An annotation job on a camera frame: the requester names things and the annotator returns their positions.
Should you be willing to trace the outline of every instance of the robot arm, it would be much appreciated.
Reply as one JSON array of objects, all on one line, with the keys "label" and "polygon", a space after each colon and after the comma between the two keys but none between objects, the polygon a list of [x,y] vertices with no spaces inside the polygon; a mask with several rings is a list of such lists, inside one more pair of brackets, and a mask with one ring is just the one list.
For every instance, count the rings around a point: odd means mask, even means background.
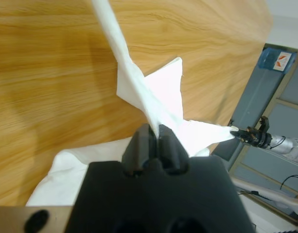
[{"label": "robot arm", "polygon": [[268,129],[269,120],[263,116],[261,117],[261,126],[259,129],[248,127],[247,130],[239,130],[237,132],[231,132],[231,134],[246,144],[270,150],[284,156],[288,160],[298,163],[298,139],[269,134],[267,133]]},{"label": "robot arm", "polygon": [[[253,147],[269,150],[279,154],[288,160],[298,163],[298,139],[287,138],[267,133],[269,121],[265,116],[261,117],[261,126],[259,129],[248,127],[247,130],[238,130],[231,132],[242,142]],[[249,183],[237,178],[231,178],[236,187],[249,192],[257,192],[259,196],[268,198],[275,202],[282,203],[292,209],[298,215],[298,199],[291,198],[281,192],[264,188],[253,183]]]}]

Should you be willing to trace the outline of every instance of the white towel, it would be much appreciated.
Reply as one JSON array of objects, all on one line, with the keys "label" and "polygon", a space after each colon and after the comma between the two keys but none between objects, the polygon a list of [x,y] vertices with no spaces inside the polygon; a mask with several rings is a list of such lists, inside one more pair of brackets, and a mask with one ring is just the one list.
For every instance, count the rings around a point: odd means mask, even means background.
[{"label": "white towel", "polygon": [[[180,93],[181,58],[174,59],[144,77],[129,56],[124,36],[108,1],[92,2],[118,62],[117,95],[145,113],[157,136],[159,124],[171,128],[189,156],[208,156],[207,146],[234,138],[230,131],[236,129],[232,127],[184,120]],[[61,151],[56,155],[48,175],[38,184],[26,205],[73,205],[88,164],[97,161],[120,161],[129,141],[130,138],[125,138]]]}]

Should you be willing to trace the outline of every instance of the wall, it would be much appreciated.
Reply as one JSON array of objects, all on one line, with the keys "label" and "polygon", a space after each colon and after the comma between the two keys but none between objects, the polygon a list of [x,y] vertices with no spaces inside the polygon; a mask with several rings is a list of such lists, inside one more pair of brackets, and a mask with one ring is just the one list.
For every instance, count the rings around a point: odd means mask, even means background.
[{"label": "wall", "polygon": [[291,223],[268,211],[243,195],[240,196],[251,219],[257,225],[257,233],[278,233],[295,230]]},{"label": "wall", "polygon": [[267,43],[298,49],[298,0],[266,0],[273,16]]}]

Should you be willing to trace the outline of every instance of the black screw hole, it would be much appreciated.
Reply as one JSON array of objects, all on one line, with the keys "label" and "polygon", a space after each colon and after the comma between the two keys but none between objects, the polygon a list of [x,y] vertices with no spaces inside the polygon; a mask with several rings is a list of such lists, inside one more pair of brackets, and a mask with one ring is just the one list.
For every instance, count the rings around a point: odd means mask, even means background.
[{"label": "black screw hole", "polygon": [[47,223],[49,219],[49,212],[47,210],[39,210],[32,214],[28,221],[24,225],[25,233],[37,233],[39,232]]}]

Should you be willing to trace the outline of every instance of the crumpled fabric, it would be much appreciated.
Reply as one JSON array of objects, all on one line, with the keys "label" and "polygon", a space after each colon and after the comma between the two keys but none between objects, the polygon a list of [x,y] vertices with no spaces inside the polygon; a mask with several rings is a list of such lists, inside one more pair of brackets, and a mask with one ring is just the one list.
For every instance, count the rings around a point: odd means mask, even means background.
[{"label": "crumpled fabric", "polygon": [[[129,56],[125,38],[109,2],[92,0],[92,3],[118,62],[117,96],[144,112],[157,137],[160,124],[172,129],[190,157],[208,156],[207,147],[210,144],[234,138],[230,131],[235,131],[236,128],[183,119],[180,92],[181,58],[175,58],[166,66],[144,77]],[[38,184],[26,205],[73,205],[88,164],[97,161],[121,161],[130,139],[61,151],[54,158],[48,175]]]}]

